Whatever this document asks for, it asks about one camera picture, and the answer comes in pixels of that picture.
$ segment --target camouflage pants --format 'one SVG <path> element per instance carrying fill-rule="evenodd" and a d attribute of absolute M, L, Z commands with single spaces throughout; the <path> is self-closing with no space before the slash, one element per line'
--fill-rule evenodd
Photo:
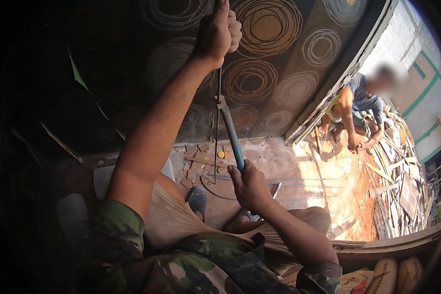
<path fill-rule="evenodd" d="M 321 231 L 323 234 L 328 232 L 331 224 L 330 215 L 323 212 L 307 215 L 301 220 Z M 147 238 L 147 241 L 154 248 L 163 249 L 178 242 L 182 238 L 202 232 L 220 232 L 239 237 L 248 242 L 252 242 L 252 236 L 260 232 L 266 239 L 265 264 L 276 273 L 276 275 L 281 276 L 290 267 L 297 265 L 293 255 L 279 234 L 268 223 L 244 234 L 231 234 L 218 231 L 200 221 L 189 208 L 188 203 L 181 203 L 161 185 L 155 182 L 147 220 L 145 221 L 144 236 Z"/>

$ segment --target wood pile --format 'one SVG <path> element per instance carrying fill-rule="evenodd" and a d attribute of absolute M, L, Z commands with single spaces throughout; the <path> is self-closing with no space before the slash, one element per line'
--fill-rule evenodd
<path fill-rule="evenodd" d="M 429 195 L 425 175 L 415 154 L 415 143 L 402 116 L 389 106 L 384 111 L 384 138 L 370 150 L 379 169 L 366 163 L 382 177 L 383 187 L 369 191 L 381 197 L 374 210 L 379 239 L 395 238 L 426 229 L 434 193 Z"/>

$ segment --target fist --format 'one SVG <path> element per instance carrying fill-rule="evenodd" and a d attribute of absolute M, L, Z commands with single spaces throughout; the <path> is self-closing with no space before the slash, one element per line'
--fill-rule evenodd
<path fill-rule="evenodd" d="M 251 160 L 245 159 L 243 178 L 235 166 L 230 165 L 227 170 L 234 183 L 238 203 L 243 208 L 261 215 L 275 202 L 266 184 L 265 175 L 255 167 Z"/>
<path fill-rule="evenodd" d="M 218 69 L 224 56 L 237 50 L 241 27 L 229 9 L 229 0 L 216 0 L 213 13 L 201 19 L 193 54 L 208 62 L 212 70 Z"/>

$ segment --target blue handle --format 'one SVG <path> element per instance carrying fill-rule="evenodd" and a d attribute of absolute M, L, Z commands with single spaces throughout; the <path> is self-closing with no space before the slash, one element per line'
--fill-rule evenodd
<path fill-rule="evenodd" d="M 234 121 L 232 120 L 228 107 L 222 108 L 220 111 L 222 112 L 222 116 L 224 118 L 227 134 L 229 134 L 230 145 L 232 145 L 232 151 L 234 152 L 235 161 L 237 162 L 237 168 L 243 175 L 245 170 L 245 160 L 244 156 L 242 155 L 242 150 L 240 149 L 240 142 L 238 141 L 237 133 L 235 132 Z"/>

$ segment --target dirt ground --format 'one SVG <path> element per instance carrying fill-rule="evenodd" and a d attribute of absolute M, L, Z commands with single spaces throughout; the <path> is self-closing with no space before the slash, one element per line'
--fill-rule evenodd
<path fill-rule="evenodd" d="M 220 150 L 229 141 L 219 142 Z M 330 239 L 373 241 L 377 240 L 376 229 L 372 220 L 374 199 L 369 198 L 372 189 L 371 179 L 363 166 L 368 162 L 377 166 L 374 157 L 366 152 L 353 155 L 347 150 L 347 134 L 341 135 L 341 144 L 332 139 L 322 141 L 322 155 L 318 154 L 314 136 L 308 136 L 296 146 L 286 146 L 283 138 L 243 139 L 241 149 L 245 158 L 255 163 L 263 171 L 266 178 L 339 178 L 337 180 L 306 180 L 282 181 L 283 184 L 327 185 L 340 188 L 318 187 L 289 187 L 282 186 L 276 199 L 300 199 L 285 201 L 281 204 L 286 209 L 307 208 L 319 206 L 325 208 L 331 215 L 331 229 L 328 232 Z M 214 144 L 208 150 L 209 160 L 214 159 Z M 184 167 L 190 167 L 191 161 L 185 160 L 185 148 L 172 150 L 170 159 L 173 163 L 175 179 L 182 191 L 188 189 L 180 184 L 186 178 Z M 219 159 L 220 162 L 235 164 L 232 157 L 229 160 Z M 376 186 L 380 186 L 380 176 L 370 170 Z M 202 186 L 199 177 L 202 176 L 208 188 L 224 197 L 235 197 L 231 181 L 217 180 L 213 183 L 213 167 L 206 165 L 196 171 L 196 180 L 193 186 Z M 241 210 L 235 200 L 226 200 L 207 192 L 208 205 L 206 209 L 206 223 L 221 230 Z"/>

